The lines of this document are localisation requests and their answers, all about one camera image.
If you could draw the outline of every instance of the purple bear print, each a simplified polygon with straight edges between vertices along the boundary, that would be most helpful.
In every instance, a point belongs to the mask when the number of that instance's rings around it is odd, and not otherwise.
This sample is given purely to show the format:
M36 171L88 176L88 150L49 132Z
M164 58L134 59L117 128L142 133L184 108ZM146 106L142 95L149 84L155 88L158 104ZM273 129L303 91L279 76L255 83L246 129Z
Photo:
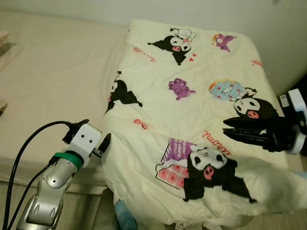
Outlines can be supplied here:
M235 36L229 36L229 35L224 36L222 34L216 34L213 37L212 41L216 42L216 46L220 47L223 50L230 52L227 44L228 42L232 41L235 38L236 38Z
M170 81L168 86L169 89L173 90L176 94L177 101L179 101L183 97L188 97L191 93L196 93L194 90L189 89L186 81L179 78L176 78L174 81Z

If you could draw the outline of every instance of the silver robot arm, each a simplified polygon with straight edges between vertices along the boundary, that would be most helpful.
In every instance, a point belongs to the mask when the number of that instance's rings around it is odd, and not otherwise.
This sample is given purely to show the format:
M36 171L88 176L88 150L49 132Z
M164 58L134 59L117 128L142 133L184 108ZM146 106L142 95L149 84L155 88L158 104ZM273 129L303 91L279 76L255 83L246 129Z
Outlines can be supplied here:
M63 152L56 153L57 162L40 177L37 194L27 203L17 224L17 230L54 230L63 209L63 196L73 174L85 168L90 154L102 134L89 124L83 124Z

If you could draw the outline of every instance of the purple cartoon print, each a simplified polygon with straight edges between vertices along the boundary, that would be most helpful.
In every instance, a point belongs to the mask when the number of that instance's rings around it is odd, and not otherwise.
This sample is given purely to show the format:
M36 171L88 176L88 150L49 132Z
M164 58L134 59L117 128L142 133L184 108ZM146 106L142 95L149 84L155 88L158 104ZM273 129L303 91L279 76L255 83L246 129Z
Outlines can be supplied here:
M170 138L160 164L156 165L156 178L164 183L183 189L184 178L189 177L187 169L188 156L195 144Z
M195 93L194 90L189 89L186 81L179 79L179 78L176 78L174 81L170 81L168 86L169 86L169 89L173 90L174 93L176 94L177 101L179 101L183 97L190 96L191 93Z
M236 38L235 36L229 36L229 35L224 36L222 34L217 34L213 37L212 41L216 43L216 46L230 52L227 44L235 38Z

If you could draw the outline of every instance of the green ring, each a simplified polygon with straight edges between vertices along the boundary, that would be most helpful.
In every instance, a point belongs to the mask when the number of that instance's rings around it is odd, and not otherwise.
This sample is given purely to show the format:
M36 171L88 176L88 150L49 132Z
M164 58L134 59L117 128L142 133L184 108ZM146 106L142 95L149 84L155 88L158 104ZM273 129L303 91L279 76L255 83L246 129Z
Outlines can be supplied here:
M67 152L57 152L56 154L54 154L54 156L70 161L71 163L73 163L77 167L78 170L83 165L82 161L78 157L76 157L72 154L69 154Z

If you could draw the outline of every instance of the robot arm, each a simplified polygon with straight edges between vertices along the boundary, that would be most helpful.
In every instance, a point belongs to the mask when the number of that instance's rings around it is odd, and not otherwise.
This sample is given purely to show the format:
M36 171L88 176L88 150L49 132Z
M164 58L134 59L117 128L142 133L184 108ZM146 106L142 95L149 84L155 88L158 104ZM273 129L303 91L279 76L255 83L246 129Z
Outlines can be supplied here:
M280 96L284 117L271 119L230 118L224 121L234 128L224 128L228 137L262 146L270 152L298 154L307 151L307 108L298 89Z
M63 209L63 196L71 184L73 175L80 168L88 165L90 155L94 150L97 152L95 146L102 137L102 133L86 124L87 122L88 120L84 120L76 123L75 129L71 128L63 139L69 145L63 152L53 156L53 160L57 161L40 177L37 194L29 200L18 222L18 230L54 230L56 228ZM110 142L110 135L107 137L107 144L102 143L106 146L105 149Z

